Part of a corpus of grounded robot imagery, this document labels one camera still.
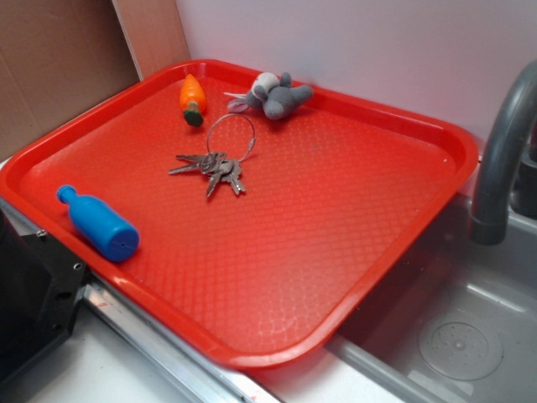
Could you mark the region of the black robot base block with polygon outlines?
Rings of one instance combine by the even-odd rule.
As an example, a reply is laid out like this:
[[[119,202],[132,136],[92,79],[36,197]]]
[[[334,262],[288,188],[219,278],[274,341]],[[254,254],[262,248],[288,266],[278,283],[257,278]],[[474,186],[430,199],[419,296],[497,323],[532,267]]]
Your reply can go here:
[[[86,262],[51,235],[20,235],[1,215],[1,384],[72,334]]]

